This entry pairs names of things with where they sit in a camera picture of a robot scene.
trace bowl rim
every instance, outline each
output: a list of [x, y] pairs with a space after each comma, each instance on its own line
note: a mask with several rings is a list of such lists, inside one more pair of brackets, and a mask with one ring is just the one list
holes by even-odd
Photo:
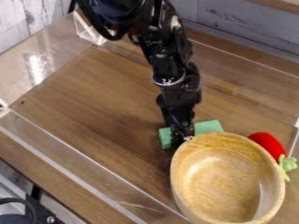
[[220, 220], [216, 220], [216, 219], [211, 218], [206, 214], [200, 214], [200, 215], [195, 214], [195, 212], [183, 203], [182, 193], [179, 193], [176, 191], [178, 184], [174, 183], [174, 177], [175, 177], [174, 171], [176, 170], [175, 169], [176, 166], [179, 166], [178, 159], [179, 159], [179, 156], [180, 156], [180, 154], [184, 151], [184, 148], [187, 146], [187, 143], [184, 143], [180, 146], [179, 150], [174, 154], [172, 164], [171, 164], [172, 194], [174, 194], [174, 198], [175, 198], [178, 207], [180, 208], [180, 210], [182, 210], [182, 212], [183, 212], [184, 215], [187, 213], [186, 210], [188, 209], [188, 214], [191, 214], [191, 216], [198, 217], [203, 221], [207, 221], [207, 223], [210, 223], [210, 224], [252, 224], [252, 223], [255, 223], [255, 224], [263, 224], [267, 221], [271, 221], [272, 218], [275, 217], [275, 215], [276, 215], [276, 213], [278, 213], [282, 205], [283, 205], [284, 198], [286, 198], [286, 180], [284, 180], [284, 175], [283, 175], [282, 168], [279, 167], [276, 161], [274, 160], [274, 158], [270, 155], [270, 153], [267, 152], [267, 150], [259, 144], [256, 144], [254, 141], [251, 141], [248, 138], [246, 138], [244, 136], [240, 136], [240, 135], [236, 135], [236, 134], [232, 134], [232, 133], [228, 133], [228, 132], [210, 132], [210, 133], [204, 133], [204, 134], [196, 136], [195, 138], [200, 138], [200, 137], [204, 137], [204, 136], [208, 136], [208, 135], [214, 135], [214, 136], [218, 135], [218, 136], [226, 136], [226, 137], [228, 137], [228, 136], [238, 137], [239, 140], [244, 140], [250, 144], [255, 145], [256, 149], [259, 150], [259, 152], [262, 153], [262, 155], [266, 157], [268, 163], [274, 167], [274, 171], [275, 171], [275, 174], [278, 176], [276, 185], [278, 185], [279, 195], [276, 197], [276, 200], [275, 200], [275, 204], [272, 206], [272, 209], [260, 218], [258, 218], [255, 220], [251, 220], [251, 221], [247, 221], [247, 222], [226, 222], [226, 221], [220, 221]]

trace wooden bowl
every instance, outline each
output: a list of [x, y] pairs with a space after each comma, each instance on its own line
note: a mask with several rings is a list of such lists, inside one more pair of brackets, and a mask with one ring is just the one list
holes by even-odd
[[267, 151], [226, 132], [196, 136], [172, 159], [172, 194], [199, 224], [268, 223], [283, 204], [283, 173]]

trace green block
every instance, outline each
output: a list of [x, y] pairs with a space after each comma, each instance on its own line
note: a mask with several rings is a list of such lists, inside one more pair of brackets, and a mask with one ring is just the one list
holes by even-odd
[[[224, 131], [218, 120], [208, 122], [198, 122], [194, 125], [195, 136], [208, 133], [208, 132], [222, 132]], [[163, 150], [172, 149], [172, 130], [171, 128], [159, 129], [159, 137]]]
[[220, 121], [198, 122], [194, 125], [195, 136], [208, 133], [208, 132], [222, 132], [224, 131], [220, 125]]

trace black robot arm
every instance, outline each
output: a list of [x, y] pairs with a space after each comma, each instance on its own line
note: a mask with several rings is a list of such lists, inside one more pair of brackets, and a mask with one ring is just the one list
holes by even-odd
[[194, 107], [202, 101], [202, 78], [190, 62], [192, 43], [168, 0], [77, 0], [99, 33], [110, 40], [128, 34], [154, 67], [158, 104], [172, 128], [172, 146], [194, 136]]

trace red toy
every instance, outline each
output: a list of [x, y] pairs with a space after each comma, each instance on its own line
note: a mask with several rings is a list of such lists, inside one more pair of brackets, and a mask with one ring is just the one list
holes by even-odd
[[275, 161], [279, 163], [284, 171], [284, 180], [290, 182], [290, 178], [286, 172], [298, 168], [296, 159], [290, 157], [287, 158], [287, 152], [284, 146], [276, 140], [276, 138], [266, 132], [259, 132], [248, 137], [254, 142], [256, 142], [271, 154]]

